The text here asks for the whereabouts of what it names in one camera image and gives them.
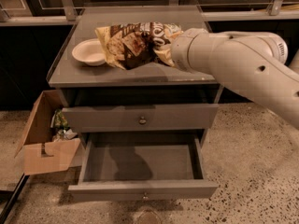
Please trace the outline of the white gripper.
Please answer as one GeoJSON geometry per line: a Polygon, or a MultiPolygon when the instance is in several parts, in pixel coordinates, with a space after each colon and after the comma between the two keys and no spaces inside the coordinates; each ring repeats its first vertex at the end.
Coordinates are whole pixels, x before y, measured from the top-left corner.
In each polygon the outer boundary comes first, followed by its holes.
{"type": "Polygon", "coordinates": [[[207,34],[204,28],[191,28],[179,35],[171,44],[170,53],[174,66],[184,72],[192,72],[189,64],[189,49],[193,40],[200,34],[207,34]]]}

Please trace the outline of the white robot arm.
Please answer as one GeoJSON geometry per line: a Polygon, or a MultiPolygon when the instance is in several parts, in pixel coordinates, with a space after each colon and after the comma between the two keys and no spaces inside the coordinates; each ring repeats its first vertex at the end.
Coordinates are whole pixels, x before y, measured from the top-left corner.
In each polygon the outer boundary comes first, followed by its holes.
{"type": "Polygon", "coordinates": [[[176,68],[209,74],[299,128],[299,74],[285,65],[288,48],[279,35],[192,28],[174,40],[171,56],[176,68]]]}

